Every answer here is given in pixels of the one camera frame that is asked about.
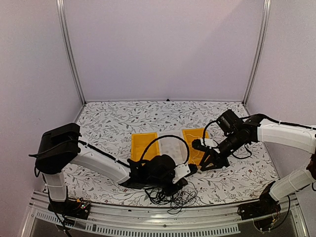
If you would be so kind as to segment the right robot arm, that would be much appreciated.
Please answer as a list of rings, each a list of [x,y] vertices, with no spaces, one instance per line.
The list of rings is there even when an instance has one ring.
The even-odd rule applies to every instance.
[[[315,127],[282,122],[264,114],[240,118],[232,110],[222,113],[215,121],[226,137],[221,143],[212,139],[195,139],[192,147],[204,152],[200,161],[202,171],[228,167],[228,157],[243,145],[269,142],[300,149],[311,154],[305,169],[293,171],[270,183],[255,205],[259,215],[266,215],[274,205],[289,194],[298,192],[316,181],[316,129]]]

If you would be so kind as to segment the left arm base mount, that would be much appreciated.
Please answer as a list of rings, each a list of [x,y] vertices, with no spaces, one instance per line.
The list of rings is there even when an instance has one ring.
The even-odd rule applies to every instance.
[[[78,219],[87,220],[90,214],[91,201],[79,199],[68,199],[66,197],[65,201],[54,201],[49,197],[48,210],[56,214],[61,214],[63,217],[74,217]]]

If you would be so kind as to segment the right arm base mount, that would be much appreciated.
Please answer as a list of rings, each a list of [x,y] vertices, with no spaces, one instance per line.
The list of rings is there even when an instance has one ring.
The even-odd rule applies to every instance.
[[[254,226],[261,232],[270,231],[279,218],[281,206],[270,195],[270,187],[266,187],[259,196],[259,200],[244,203],[238,206],[237,213],[242,220],[262,217],[269,214],[276,214],[276,217],[260,219],[254,222]]]

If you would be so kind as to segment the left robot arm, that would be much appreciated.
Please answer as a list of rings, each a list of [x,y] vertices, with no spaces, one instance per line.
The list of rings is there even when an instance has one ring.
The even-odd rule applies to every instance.
[[[100,173],[130,189],[162,188],[168,196],[187,184],[191,170],[188,162],[176,164],[168,155],[158,155],[151,160],[123,161],[90,144],[81,136],[76,123],[45,132],[35,158],[35,168],[44,176],[49,197],[62,214],[70,214],[73,203],[68,200],[68,190],[63,169],[69,163]]]

